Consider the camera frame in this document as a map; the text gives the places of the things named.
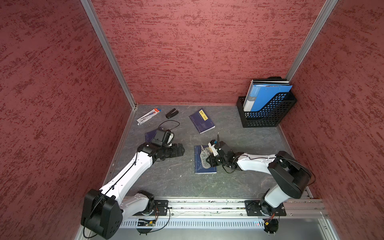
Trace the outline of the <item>grey knitted cloth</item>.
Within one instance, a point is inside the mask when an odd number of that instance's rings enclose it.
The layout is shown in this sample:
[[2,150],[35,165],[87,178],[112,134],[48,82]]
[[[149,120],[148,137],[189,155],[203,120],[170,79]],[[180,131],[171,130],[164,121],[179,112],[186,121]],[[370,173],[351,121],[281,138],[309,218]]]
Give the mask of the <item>grey knitted cloth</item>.
[[212,167],[211,164],[207,162],[207,159],[210,157],[211,154],[212,153],[209,147],[205,148],[204,146],[201,145],[200,158],[201,158],[201,163],[204,169],[209,169]]

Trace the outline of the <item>blue book Yuewei notes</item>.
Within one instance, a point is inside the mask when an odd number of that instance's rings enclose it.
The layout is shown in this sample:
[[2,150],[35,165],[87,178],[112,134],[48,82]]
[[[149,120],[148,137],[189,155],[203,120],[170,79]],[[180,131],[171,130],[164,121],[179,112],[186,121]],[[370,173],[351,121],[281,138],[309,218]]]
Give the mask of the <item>blue book Yuewei notes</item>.
[[152,130],[150,132],[145,133],[145,139],[147,143],[150,143],[152,139],[155,137],[157,130]]

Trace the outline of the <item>blue book Zhuangzi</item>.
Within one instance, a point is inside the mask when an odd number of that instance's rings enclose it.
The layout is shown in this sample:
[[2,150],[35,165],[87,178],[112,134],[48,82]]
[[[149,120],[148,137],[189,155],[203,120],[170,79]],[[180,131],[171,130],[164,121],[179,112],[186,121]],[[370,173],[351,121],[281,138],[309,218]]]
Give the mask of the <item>blue book Zhuangzi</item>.
[[216,174],[217,167],[204,168],[203,161],[201,159],[202,148],[207,148],[208,146],[195,146],[195,173],[196,174]]

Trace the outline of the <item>blue book Tang poems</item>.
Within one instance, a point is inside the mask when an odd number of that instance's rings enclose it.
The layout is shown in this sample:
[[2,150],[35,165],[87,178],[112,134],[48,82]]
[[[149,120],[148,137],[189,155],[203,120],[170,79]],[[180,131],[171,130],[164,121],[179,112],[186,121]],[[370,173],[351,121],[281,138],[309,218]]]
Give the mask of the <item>blue book Tang poems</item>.
[[212,119],[208,116],[207,112],[203,108],[190,115],[189,118],[199,134],[205,133],[216,127]]

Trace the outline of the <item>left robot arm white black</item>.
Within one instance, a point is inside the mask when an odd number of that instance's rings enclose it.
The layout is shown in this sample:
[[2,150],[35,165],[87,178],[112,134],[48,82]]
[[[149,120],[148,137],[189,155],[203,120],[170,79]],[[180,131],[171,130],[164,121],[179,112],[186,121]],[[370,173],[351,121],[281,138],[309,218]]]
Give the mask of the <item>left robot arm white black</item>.
[[174,133],[158,128],[154,138],[141,144],[132,160],[99,190],[91,189],[85,196],[81,225],[95,236],[110,239],[123,220],[137,213],[160,215],[162,207],[155,204],[154,195],[139,191],[133,197],[125,196],[139,177],[156,161],[184,155],[182,144],[173,144]]

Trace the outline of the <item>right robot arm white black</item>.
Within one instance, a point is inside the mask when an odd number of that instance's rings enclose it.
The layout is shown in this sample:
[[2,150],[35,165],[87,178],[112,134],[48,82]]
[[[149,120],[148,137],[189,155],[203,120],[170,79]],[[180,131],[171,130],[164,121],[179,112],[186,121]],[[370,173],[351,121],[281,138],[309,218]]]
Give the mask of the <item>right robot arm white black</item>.
[[282,203],[288,199],[300,199],[313,178],[309,169],[285,151],[264,156],[235,153],[223,141],[212,140],[207,148],[202,149],[200,158],[205,167],[222,166],[228,174],[234,171],[254,171],[271,175],[276,185],[260,200],[246,205],[247,209],[257,210],[262,216],[280,214]]

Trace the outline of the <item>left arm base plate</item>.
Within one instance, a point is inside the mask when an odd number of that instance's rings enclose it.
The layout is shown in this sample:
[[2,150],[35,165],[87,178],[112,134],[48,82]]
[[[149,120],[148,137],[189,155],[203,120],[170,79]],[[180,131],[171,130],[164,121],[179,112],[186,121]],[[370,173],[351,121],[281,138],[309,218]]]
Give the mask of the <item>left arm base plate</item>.
[[138,212],[135,213],[134,216],[167,216],[169,215],[169,210],[168,210],[168,205],[169,201],[168,200],[154,200],[154,206],[149,209],[145,210],[143,212]]

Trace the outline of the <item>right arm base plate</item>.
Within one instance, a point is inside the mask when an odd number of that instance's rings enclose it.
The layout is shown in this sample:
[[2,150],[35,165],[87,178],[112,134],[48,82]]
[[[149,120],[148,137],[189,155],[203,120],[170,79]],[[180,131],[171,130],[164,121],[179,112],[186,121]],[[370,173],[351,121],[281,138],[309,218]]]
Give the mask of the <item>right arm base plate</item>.
[[249,217],[271,217],[275,215],[275,217],[287,215],[284,204],[281,203],[278,207],[273,208],[268,205],[266,202],[262,202],[259,200],[247,200],[245,201],[245,209],[247,212],[247,216]]

